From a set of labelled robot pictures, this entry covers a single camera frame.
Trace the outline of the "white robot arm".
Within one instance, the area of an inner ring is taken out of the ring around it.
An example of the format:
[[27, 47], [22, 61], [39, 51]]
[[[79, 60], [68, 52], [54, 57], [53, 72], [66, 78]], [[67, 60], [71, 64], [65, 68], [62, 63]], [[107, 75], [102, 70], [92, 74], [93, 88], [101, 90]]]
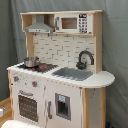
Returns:
[[29, 124], [16, 120], [7, 120], [1, 128], [29, 128]]

